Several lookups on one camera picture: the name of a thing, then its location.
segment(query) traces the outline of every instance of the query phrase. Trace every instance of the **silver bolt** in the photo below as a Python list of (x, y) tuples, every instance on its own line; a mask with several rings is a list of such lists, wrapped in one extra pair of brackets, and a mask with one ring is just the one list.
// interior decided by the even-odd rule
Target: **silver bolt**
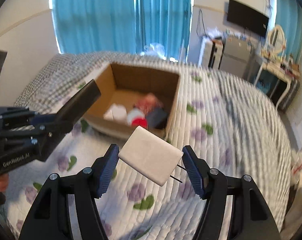
[(50, 179), (51, 179), (51, 180), (55, 180), (57, 177), (58, 177), (58, 175), (57, 175), (56, 173), (52, 173), (52, 174), (50, 175)]
[(83, 169), (83, 173), (85, 174), (89, 174), (92, 171), (92, 169), (90, 167), (86, 167)]
[(212, 175), (217, 175), (219, 173), (219, 171), (217, 169), (213, 168), (213, 169), (210, 169), (210, 173)]
[(31, 139), (31, 143), (32, 143), (32, 144), (37, 144), (37, 143), (38, 143), (38, 140), (35, 139), (35, 138), (34, 138), (34, 139)]
[(250, 175), (244, 175), (243, 178), (244, 178), (245, 181), (251, 181), (252, 180)]

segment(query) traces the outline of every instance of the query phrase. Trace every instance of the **quilted bedspread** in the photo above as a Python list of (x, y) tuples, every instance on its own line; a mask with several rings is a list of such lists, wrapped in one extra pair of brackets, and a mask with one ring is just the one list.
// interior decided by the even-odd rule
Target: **quilted bedspread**
[[(290, 143), (272, 103), (244, 80), (153, 57), (110, 52), (64, 54), (42, 69), (16, 106), (56, 112), (92, 75), (102, 71), (105, 61), (179, 73), (178, 102), (165, 139), (179, 149), (191, 145), (198, 157), (225, 175), (250, 174), (281, 229), (289, 193)], [(16, 237), (51, 173), (76, 174), (91, 166), (111, 143), (121, 148), (125, 141), (100, 134), (81, 120), (45, 163), (34, 161), (12, 171), (1, 213)], [(173, 176), (183, 183), (169, 178), (159, 187), (120, 160), (107, 193), (96, 200), (109, 239), (192, 239), (205, 201), (195, 195), (184, 170), (176, 168)], [(69, 200), (74, 239), (81, 239), (74, 196), (69, 195)], [(229, 197), (220, 239), (228, 232), (231, 201)]]

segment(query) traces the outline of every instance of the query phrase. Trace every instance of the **blue curtain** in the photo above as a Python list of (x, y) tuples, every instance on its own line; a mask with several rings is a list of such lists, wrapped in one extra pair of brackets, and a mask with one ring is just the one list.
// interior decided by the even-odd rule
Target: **blue curtain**
[(52, 0), (62, 53), (136, 52), (134, 0)]
[(191, 0), (136, 0), (137, 53), (157, 42), (165, 56), (178, 59), (181, 45), (187, 52)]
[(287, 58), (298, 60), (302, 51), (302, 8), (296, 0), (277, 0), (275, 24), (282, 27), (287, 40)]

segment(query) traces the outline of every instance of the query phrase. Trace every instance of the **open cardboard box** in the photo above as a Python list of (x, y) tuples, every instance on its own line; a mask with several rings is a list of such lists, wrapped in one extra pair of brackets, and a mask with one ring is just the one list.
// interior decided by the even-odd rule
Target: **open cardboard box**
[(160, 138), (165, 137), (176, 107), (180, 76), (168, 71), (110, 63), (95, 78), (101, 97), (84, 114), (85, 120), (96, 130), (119, 138), (128, 139), (136, 127), (103, 119), (104, 113), (115, 103), (126, 107), (127, 113), (134, 103), (147, 93), (153, 93), (164, 105), (169, 117), (164, 129), (148, 129)]

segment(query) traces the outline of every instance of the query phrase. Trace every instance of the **wall-mounted television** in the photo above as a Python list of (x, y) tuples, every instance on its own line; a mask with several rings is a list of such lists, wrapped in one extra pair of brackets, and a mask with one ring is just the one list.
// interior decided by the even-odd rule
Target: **wall-mounted television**
[(236, 0), (229, 0), (227, 21), (265, 37), (269, 18), (250, 6)]

